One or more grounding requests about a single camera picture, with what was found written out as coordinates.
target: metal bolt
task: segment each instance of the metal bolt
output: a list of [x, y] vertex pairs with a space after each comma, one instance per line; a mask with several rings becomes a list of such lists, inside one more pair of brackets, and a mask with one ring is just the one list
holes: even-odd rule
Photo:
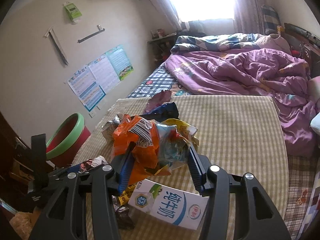
[[220, 171], [220, 167], [217, 165], [212, 165], [212, 166], [210, 166], [210, 170], [213, 172], [218, 172], [218, 171]]
[[104, 171], [111, 171], [111, 170], [112, 170], [112, 166], [111, 166], [111, 165], [104, 165], [104, 166], [102, 167], [102, 169], [103, 169]]
[[77, 176], [74, 172], [68, 174], [68, 179], [74, 179]]
[[253, 179], [254, 176], [251, 173], [246, 173], [245, 174], [246, 179]]

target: barcode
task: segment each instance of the barcode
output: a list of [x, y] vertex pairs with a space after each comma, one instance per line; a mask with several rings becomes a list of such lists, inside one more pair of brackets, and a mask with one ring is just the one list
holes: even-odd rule
[[139, 135], [141, 138], [145, 139], [145, 141], [151, 141], [151, 135], [149, 130], [151, 129], [152, 124], [148, 122], [146, 119], [141, 119], [139, 122], [133, 126], [129, 132], [135, 133]]

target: trash can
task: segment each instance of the trash can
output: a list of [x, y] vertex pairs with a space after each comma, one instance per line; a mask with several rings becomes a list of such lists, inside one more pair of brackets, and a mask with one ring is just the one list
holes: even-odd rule
[[80, 113], [69, 116], [47, 143], [47, 160], [57, 167], [71, 165], [82, 144], [91, 135]]

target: headboard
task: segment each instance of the headboard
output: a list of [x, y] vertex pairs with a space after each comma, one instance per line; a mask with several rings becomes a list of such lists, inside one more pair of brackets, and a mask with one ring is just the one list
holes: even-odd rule
[[285, 33], [281, 36], [292, 49], [300, 52], [300, 58], [308, 62], [311, 77], [320, 76], [320, 39], [296, 25], [285, 23], [284, 27]]

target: orange plastic wrapper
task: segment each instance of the orange plastic wrapper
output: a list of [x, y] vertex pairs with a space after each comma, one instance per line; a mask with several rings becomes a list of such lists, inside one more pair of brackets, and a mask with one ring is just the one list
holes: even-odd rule
[[[158, 164], [159, 138], [154, 123], [138, 115], [131, 120], [131, 117], [125, 114], [124, 119], [114, 131], [113, 138], [115, 156], [125, 153], [130, 142], [136, 143], [136, 147], [132, 151], [136, 162], [132, 169], [129, 185], [154, 175], [146, 171], [146, 168], [156, 169]], [[170, 175], [165, 169], [162, 170], [162, 172], [160, 171], [162, 175]]]

